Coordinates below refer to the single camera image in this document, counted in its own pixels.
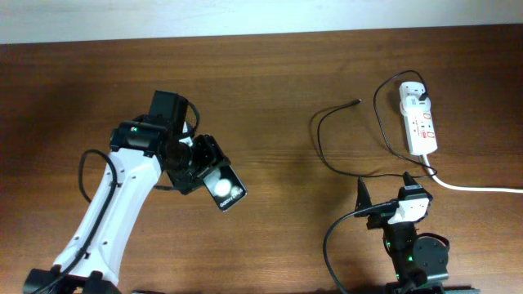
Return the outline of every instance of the power strip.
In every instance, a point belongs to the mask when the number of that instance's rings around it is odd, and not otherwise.
[[[438,149],[432,123],[431,100],[420,82],[404,82],[400,86],[400,111],[404,116],[409,152],[430,154]]]

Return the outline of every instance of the white cable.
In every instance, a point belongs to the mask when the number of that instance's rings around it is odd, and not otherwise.
[[[430,167],[431,164],[428,162],[428,158],[427,158],[427,155],[426,154],[423,154],[423,155],[420,155],[420,158],[423,160],[423,163],[425,163],[426,166]],[[427,170],[427,172],[429,173],[429,175],[433,175],[434,174],[434,171],[430,168],[426,168],[425,169]],[[432,176],[432,179],[444,186],[445,188],[447,189],[455,189],[455,190],[460,190],[460,191],[473,191],[473,192],[506,192],[506,193],[523,193],[523,189],[509,189],[509,188],[486,188],[486,187],[460,187],[460,186],[455,186],[455,185],[449,185],[447,183],[445,183],[444,181],[438,179],[437,176]]]

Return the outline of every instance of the white wall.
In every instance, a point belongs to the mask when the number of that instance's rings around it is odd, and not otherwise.
[[[0,43],[521,22],[521,0],[2,0]]]

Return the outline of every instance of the white circle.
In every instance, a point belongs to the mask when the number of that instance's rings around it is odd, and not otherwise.
[[[225,197],[230,192],[231,183],[230,180],[221,179],[214,186],[214,194],[219,197]]]

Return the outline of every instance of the brown wooden surface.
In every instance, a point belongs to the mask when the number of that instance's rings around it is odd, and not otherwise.
[[[360,98],[362,104],[325,122],[333,164],[421,173],[386,151],[372,108],[377,85],[401,70],[417,69],[427,81],[439,144],[430,159],[442,180],[522,184],[520,25],[0,49],[2,293],[20,292],[32,268],[51,266],[87,208],[77,184],[81,153],[107,151],[112,129],[146,113],[156,89],[177,91],[198,106],[200,130],[217,138],[249,195],[222,213],[205,189],[190,196],[151,192],[123,256],[122,292],[332,289],[321,243],[331,223],[354,209],[356,178],[323,166],[309,120]],[[392,145],[407,154],[397,87],[383,89],[379,108]],[[102,168],[94,159],[87,165],[91,194]],[[376,203],[395,198],[402,185],[397,178],[366,183]],[[420,183],[435,197],[420,231],[452,243],[445,284],[520,292],[523,196]],[[334,232],[330,255],[349,288],[395,280],[381,237],[366,231],[362,219]]]

